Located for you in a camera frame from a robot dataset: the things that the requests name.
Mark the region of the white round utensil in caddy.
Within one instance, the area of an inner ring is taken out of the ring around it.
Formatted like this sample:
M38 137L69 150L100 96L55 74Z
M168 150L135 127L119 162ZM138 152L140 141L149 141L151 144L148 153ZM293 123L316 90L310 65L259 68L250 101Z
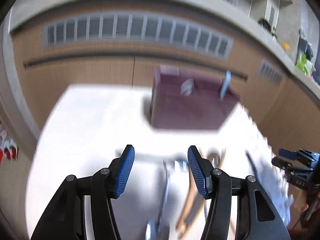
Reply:
M188 79L181 84L180 94L184 96L190 96L193 92L193 88L194 88L194 80Z

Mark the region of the white fringed table cloth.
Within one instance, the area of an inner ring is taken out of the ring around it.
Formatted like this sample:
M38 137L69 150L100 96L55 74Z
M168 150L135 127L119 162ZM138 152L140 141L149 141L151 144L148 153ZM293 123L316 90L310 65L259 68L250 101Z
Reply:
M289 224L293 197L284 172L272 167L271 147L243 105L237 104L217 130L172 131L150 126L150 100L151 89L143 87L72 85L66 89L42 129L30 168L25 197L28 235L68 175L93 175L129 144L135 148L135 161L124 193L112 203L122 239L143 239L148 220L157 219L164 160L174 161L167 212L169 237L178 238L176 223L189 189L188 171L179 161L187 158L191 145L204 157L224 153L222 170L238 178L252 174L248 151L259 180Z

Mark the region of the light blue handled utensil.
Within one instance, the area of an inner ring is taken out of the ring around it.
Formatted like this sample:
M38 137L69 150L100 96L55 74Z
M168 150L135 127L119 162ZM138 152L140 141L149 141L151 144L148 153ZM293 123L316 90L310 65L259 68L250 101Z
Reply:
M231 75L231 72L228 70L228 71L226 71L225 79L224 79L222 86L221 86L221 89L220 89L220 100L224 99L225 94L227 93L229 84L231 82L231 79L232 79L232 75Z

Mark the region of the smoky translucent plastic spoon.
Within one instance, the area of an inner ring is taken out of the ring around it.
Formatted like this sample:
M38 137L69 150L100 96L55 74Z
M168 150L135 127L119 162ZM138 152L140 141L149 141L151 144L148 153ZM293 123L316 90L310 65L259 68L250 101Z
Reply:
M207 159L212 163L214 168L221 168L224 159L224 153L210 152L207 155Z

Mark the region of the small grey ventilation grille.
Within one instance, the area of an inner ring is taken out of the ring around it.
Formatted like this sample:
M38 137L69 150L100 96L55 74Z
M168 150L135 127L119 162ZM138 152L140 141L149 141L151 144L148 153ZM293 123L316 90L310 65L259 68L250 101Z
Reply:
M263 60L260 64L260 67L257 72L258 76L270 81L276 85L279 85L283 79L282 73L280 70Z

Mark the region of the maroon plastic utensil caddy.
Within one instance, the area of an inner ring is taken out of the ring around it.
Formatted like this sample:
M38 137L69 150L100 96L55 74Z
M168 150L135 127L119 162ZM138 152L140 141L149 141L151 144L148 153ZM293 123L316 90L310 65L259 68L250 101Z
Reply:
M190 96L180 94L180 86L194 80ZM225 79L206 76L195 71L172 66L159 66L153 72L150 124L157 129L215 130L240 101L228 87L223 100L220 89Z

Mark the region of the green items on counter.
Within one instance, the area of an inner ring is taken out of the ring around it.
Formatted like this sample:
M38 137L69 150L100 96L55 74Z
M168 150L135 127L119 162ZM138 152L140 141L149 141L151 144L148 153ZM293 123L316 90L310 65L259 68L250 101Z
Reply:
M299 56L296 68L306 76L311 76L312 72L314 71L313 63L306 58L305 53L302 53Z

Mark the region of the wooden chopstick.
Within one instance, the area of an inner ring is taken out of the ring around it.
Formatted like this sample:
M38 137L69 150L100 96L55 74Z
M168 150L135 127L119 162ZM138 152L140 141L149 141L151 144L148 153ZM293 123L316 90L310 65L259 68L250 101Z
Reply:
M185 202L180 220L176 224L178 239L185 239L199 220L206 219L205 205L206 201L200 195L196 195L193 199L188 199Z
M206 219L208 216L206 200L198 193L191 169L189 168L189 190L182 212L176 223L178 239L183 239L188 234L202 213L204 213L204 218Z

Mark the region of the white-knob metal spoon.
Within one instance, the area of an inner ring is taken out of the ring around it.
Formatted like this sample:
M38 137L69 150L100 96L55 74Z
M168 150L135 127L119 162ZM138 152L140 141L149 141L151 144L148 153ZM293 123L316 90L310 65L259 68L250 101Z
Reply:
M164 160L163 168L165 174L164 189L161 197L159 213L156 220L148 220L145 231L145 240L153 239L169 239L170 235L170 220L167 212L169 190L170 190L170 177L172 169L174 168L174 161Z

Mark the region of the yellow object on counter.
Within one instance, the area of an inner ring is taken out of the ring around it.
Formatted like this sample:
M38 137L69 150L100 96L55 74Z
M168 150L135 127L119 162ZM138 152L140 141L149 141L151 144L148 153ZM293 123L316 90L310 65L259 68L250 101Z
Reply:
M286 42L282 42L282 43L281 43L281 46L282 46L282 48L283 48L285 51L291 50L290 45L289 45L288 43L286 43Z

